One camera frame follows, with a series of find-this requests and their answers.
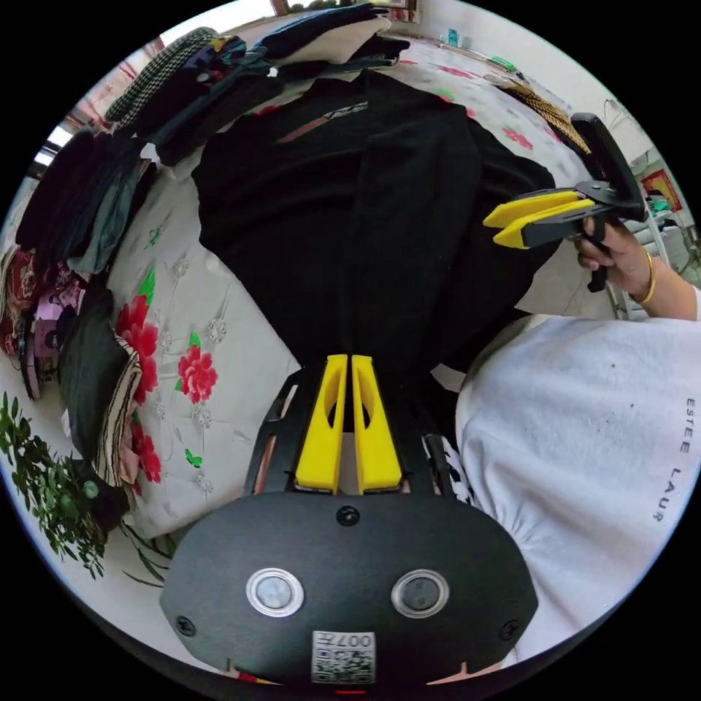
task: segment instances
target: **dark green fabric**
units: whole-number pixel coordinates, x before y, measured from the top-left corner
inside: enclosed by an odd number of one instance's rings
[[[109,290],[86,294],[58,358],[58,387],[71,439],[88,462],[97,455],[102,421],[129,361],[110,323],[113,308]]]

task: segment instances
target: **striped fabric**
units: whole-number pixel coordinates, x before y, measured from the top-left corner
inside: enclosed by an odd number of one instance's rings
[[[156,91],[208,42],[218,36],[209,27],[199,27],[166,46],[139,73],[134,82],[107,110],[105,118],[120,127],[134,122],[142,107]]]
[[[119,345],[129,354],[129,361],[115,387],[112,401],[102,421],[102,431],[97,447],[93,468],[97,475],[112,487],[123,486],[119,475],[120,450],[124,429],[131,420],[130,409],[134,402],[134,393],[141,381],[141,364],[139,354],[119,336],[115,335]]]

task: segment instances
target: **wall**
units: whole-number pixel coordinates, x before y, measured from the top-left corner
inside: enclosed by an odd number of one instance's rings
[[[528,29],[480,7],[457,0],[423,0],[420,23],[395,23],[393,30],[439,39],[447,36],[449,28],[469,37],[469,48],[511,61],[575,112],[593,112],[607,125],[617,116],[610,105],[604,110],[605,101],[615,100],[614,95],[580,64]],[[627,118],[617,119],[611,133],[629,161],[652,146],[649,137]]]

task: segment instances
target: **folded clothes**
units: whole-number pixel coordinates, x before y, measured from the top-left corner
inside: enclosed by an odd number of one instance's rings
[[[131,129],[137,134],[157,131],[181,110],[206,96],[212,85],[228,75],[245,53],[246,44],[239,37],[222,37],[208,42],[142,106]]]
[[[123,134],[109,135],[109,139],[101,158],[91,162],[82,188],[75,193],[69,213],[70,227],[58,231],[54,240],[37,248],[41,264],[54,264],[86,254],[97,213],[107,193],[140,162],[143,144],[137,139],[125,138]]]
[[[349,59],[352,61],[364,56],[384,55],[387,58],[399,58],[399,54],[408,49],[411,44],[404,39],[390,39],[379,37],[377,34],[370,37]]]
[[[270,65],[264,60],[266,50],[264,47],[253,48],[248,51],[232,67],[231,71],[214,83],[210,91],[190,103],[184,110],[179,111],[172,119],[152,134],[140,134],[144,141],[154,144],[156,147],[168,143],[173,135],[193,117],[199,115],[202,110],[209,107],[218,97],[230,90],[235,90],[235,83],[246,75],[267,76]]]
[[[71,270],[95,275],[105,269],[124,235],[140,172],[139,161],[131,171],[124,169],[116,174],[95,214],[87,251],[81,257],[68,259]]]
[[[280,78],[244,76],[209,107],[185,122],[163,145],[158,157],[164,166],[175,166],[202,146],[213,134],[254,107],[280,95],[285,82]]]
[[[344,64],[370,37],[391,26],[392,22],[387,18],[375,17],[371,20],[335,27],[275,63],[286,65],[300,64],[305,61],[328,61],[330,64]]]
[[[34,266],[34,252],[18,247],[3,258],[1,273],[3,314],[0,317],[0,350],[15,356],[18,353],[18,326],[23,315],[37,304],[47,290],[54,288],[60,294],[74,278],[63,263],[38,272]]]
[[[96,148],[89,127],[80,129],[46,168],[17,228],[16,243],[24,251],[38,248],[66,225],[66,203],[85,185],[85,173]]]
[[[143,105],[189,58],[196,54],[217,33],[199,27],[166,46],[148,62],[133,83],[107,109],[105,119],[126,126],[135,119]]]
[[[356,73],[365,69],[389,68],[396,63],[396,59],[387,58],[382,54],[355,58],[346,64],[330,64],[327,61],[306,61],[303,64],[280,66],[277,75],[287,83],[292,83],[296,80],[311,80],[313,78],[331,77],[342,73]]]
[[[141,380],[139,354],[116,336],[112,293],[88,292],[58,361],[58,386],[73,445],[97,475],[120,486],[126,414]]]
[[[267,49],[268,59],[277,61],[301,50],[327,31],[356,22],[375,19],[386,10],[371,2],[361,2],[348,7],[317,10],[267,34],[255,46]]]

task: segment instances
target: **sleeve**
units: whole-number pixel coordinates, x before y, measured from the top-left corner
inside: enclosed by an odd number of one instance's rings
[[[681,321],[550,318],[468,376],[464,477],[539,601],[505,664],[594,623],[667,544],[701,467],[698,348],[701,328]]]

